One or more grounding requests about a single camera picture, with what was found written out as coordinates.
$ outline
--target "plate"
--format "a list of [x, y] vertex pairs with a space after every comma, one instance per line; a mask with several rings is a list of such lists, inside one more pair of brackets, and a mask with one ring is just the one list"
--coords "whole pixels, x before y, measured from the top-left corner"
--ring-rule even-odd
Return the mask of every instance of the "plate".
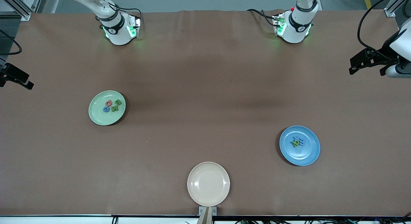
[[216, 206], [224, 201], [230, 190], [227, 171], [214, 162], [203, 162], [194, 167], [187, 180], [191, 198], [202, 206]]
[[[104, 107], [108, 107], [109, 111], [105, 112]], [[90, 106], [88, 106], [88, 115], [98, 125], [110, 125], [116, 123], [123, 116], [125, 110], [126, 101], [122, 94], [117, 91], [103, 91], [91, 100]]]
[[307, 166], [320, 156], [320, 141], [310, 129], [291, 126], [281, 134], [280, 150], [289, 162]]

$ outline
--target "green led light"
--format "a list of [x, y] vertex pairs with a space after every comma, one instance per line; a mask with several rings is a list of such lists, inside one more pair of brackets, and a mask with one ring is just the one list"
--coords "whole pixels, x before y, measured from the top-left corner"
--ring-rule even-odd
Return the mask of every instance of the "green led light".
[[287, 25], [284, 22], [283, 25], [278, 28], [278, 35], [283, 35], [285, 28], [287, 28]]
[[129, 31], [129, 33], [130, 33], [130, 36], [131, 36], [132, 38], [134, 38], [134, 37], [136, 36], [135, 29], [132, 28], [132, 27], [129, 27], [129, 26], [127, 26], [127, 29], [128, 29], [128, 31]]
[[103, 31], [106, 34], [106, 38], [109, 38], [109, 35], [107, 34], [106, 28], [104, 28], [104, 26], [103, 26]]
[[310, 32], [310, 28], [311, 28], [311, 25], [310, 25], [310, 26], [308, 26], [308, 28], [307, 28], [307, 33], [305, 33], [305, 36], [307, 36], [307, 35], [308, 35], [308, 33]]

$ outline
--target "blue plate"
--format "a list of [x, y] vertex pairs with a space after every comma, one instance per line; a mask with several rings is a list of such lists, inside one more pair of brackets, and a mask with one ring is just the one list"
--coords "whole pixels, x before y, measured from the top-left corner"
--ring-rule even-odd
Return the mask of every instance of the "blue plate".
[[280, 150], [289, 162], [307, 166], [320, 156], [320, 141], [310, 129], [291, 126], [281, 134]]

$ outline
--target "yellow stripe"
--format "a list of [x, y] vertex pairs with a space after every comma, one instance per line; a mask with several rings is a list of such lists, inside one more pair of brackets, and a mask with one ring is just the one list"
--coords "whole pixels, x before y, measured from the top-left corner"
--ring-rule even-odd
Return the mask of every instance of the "yellow stripe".
[[367, 6], [367, 10], [371, 8], [371, 1], [370, 0], [364, 0], [365, 5]]

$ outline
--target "white plate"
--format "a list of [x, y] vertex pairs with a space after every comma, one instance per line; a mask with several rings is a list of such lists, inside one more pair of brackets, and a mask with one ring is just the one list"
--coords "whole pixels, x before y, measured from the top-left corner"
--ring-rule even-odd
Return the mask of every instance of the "white plate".
[[191, 198], [202, 206], [216, 206], [224, 201], [230, 190], [227, 171], [214, 162], [203, 162], [188, 175], [187, 189]]

